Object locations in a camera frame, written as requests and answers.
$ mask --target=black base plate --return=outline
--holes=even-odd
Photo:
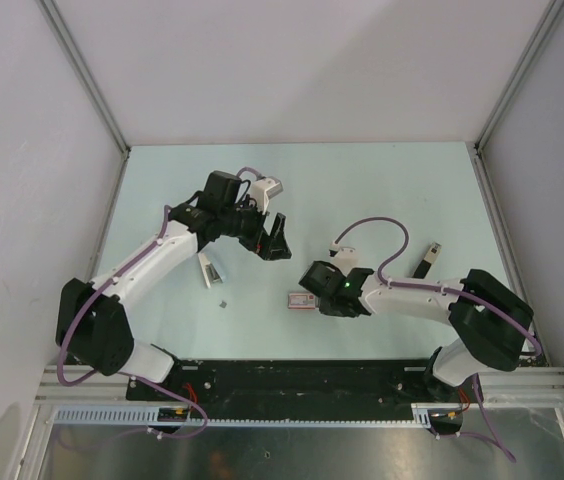
[[[188,398],[190,383],[215,420],[412,420],[411,403],[435,401],[422,380],[428,359],[178,362],[162,385]],[[126,398],[172,401],[140,382]]]

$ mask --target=metal floor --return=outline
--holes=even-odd
[[[564,480],[564,442],[552,410],[491,410],[510,464],[471,438],[435,438],[411,429],[212,428],[191,440],[143,434],[87,453],[57,442],[47,451],[42,480]],[[128,427],[56,426],[65,443],[93,445]],[[486,432],[477,411],[465,430]]]

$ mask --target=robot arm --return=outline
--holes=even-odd
[[[466,278],[436,285],[412,278],[390,278],[385,285],[372,269],[355,267],[354,249],[337,247],[331,255],[331,262],[313,262],[300,280],[302,287],[320,299],[322,314],[357,317],[395,312],[435,320],[456,330],[460,338],[438,349],[430,359],[425,381],[433,389],[457,387],[470,375],[489,369],[513,371],[517,367],[524,336],[491,310],[453,293],[466,292],[482,299],[528,329],[531,308],[487,272],[471,270]]]
[[[67,351],[95,370],[162,382],[173,367],[173,357],[133,338],[128,309],[173,268],[223,235],[236,237],[263,260],[291,258],[284,215],[276,215],[270,233],[264,228],[269,201],[282,192],[282,183],[260,178],[238,199],[242,183],[235,175],[211,173],[203,191],[175,208],[165,207],[160,232],[118,267],[89,283],[69,281],[62,289],[56,343],[62,345],[73,328]]]

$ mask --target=small box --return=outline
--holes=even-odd
[[[309,292],[289,293],[289,308],[291,310],[315,310],[318,308],[318,299]]]

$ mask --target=light blue table surface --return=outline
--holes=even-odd
[[[287,309],[287,295],[301,291],[297,282],[307,266],[327,259],[331,241],[367,216],[391,216],[409,229],[409,248],[386,270],[393,276],[410,275],[436,241],[442,252],[427,278],[482,268],[506,283],[463,143],[134,147],[99,271],[159,229],[164,204],[202,189],[213,170],[237,172],[244,165],[282,180],[284,193],[271,211],[287,216],[293,258],[264,262],[236,239],[221,238],[210,250],[227,282],[207,289],[197,257],[188,260],[128,312],[136,338],[181,358],[429,357],[457,338],[450,327],[395,314],[340,319]],[[367,224],[342,243],[358,250],[359,266],[376,268],[400,247],[402,233],[387,223]]]

